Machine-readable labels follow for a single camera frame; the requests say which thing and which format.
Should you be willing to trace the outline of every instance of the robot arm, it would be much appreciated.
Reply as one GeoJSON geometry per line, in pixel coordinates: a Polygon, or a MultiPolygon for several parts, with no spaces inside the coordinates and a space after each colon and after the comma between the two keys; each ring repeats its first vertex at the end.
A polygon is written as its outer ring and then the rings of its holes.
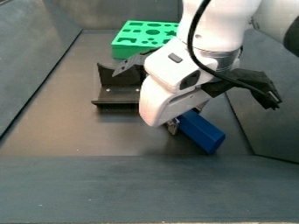
{"type": "MultiPolygon", "coordinates": [[[[143,62],[138,113],[158,126],[210,98],[205,83],[229,79],[238,67],[238,53],[248,20],[261,0],[182,0],[177,36],[143,62]]],[[[264,93],[242,82],[236,84],[264,93]]]]}

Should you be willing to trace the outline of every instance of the green shape sorter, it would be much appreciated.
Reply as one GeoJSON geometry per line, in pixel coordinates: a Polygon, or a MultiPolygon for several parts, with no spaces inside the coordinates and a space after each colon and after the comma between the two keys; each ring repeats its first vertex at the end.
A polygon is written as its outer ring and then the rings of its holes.
{"type": "Polygon", "coordinates": [[[162,46],[176,35],[177,25],[127,20],[110,44],[113,58],[126,59],[135,53],[162,46]]]}

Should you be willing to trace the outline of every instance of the blue block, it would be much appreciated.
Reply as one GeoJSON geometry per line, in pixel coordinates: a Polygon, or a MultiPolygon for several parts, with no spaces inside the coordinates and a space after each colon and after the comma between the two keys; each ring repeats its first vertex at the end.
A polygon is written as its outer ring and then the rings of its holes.
{"type": "Polygon", "coordinates": [[[177,117],[180,131],[212,154],[225,139],[225,134],[192,110],[177,117]]]}

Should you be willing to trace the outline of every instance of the gray floor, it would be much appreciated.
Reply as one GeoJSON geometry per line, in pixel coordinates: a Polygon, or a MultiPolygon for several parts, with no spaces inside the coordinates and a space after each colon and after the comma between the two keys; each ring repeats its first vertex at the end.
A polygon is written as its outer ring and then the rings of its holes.
{"type": "MultiPolygon", "coordinates": [[[[142,156],[204,154],[184,134],[145,125],[126,110],[99,111],[97,62],[114,67],[111,31],[85,31],[54,69],[39,93],[0,143],[0,156],[142,156]]],[[[201,116],[226,133],[218,155],[248,155],[225,96],[209,102],[201,116]]]]}
{"type": "Polygon", "coordinates": [[[213,156],[90,104],[113,36],[78,36],[1,139],[0,222],[299,221],[299,166],[252,156],[224,95],[201,113],[226,133],[213,156]]]}

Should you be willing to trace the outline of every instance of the hole in green block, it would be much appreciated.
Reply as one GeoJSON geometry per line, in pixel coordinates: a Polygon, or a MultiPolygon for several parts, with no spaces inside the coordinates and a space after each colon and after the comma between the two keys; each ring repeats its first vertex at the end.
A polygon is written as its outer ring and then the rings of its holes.
{"type": "Polygon", "coordinates": [[[168,43],[168,41],[169,41],[169,39],[165,39],[165,40],[162,41],[162,43],[164,43],[164,44],[166,44],[166,43],[168,43]]]}
{"type": "Polygon", "coordinates": [[[135,42],[135,38],[118,38],[115,42],[129,41],[130,43],[135,42]]]}
{"type": "Polygon", "coordinates": [[[165,35],[166,35],[166,36],[174,36],[174,35],[176,35],[176,32],[174,32],[174,31],[166,31],[166,32],[165,32],[165,35]]]}
{"type": "Polygon", "coordinates": [[[148,31],[145,31],[145,33],[149,34],[149,35],[156,35],[160,32],[157,30],[148,30],[148,31]]]}
{"type": "Polygon", "coordinates": [[[129,23],[129,25],[142,25],[142,23],[129,23]]]}
{"type": "Polygon", "coordinates": [[[148,26],[161,26],[160,24],[148,24],[148,26]]]}

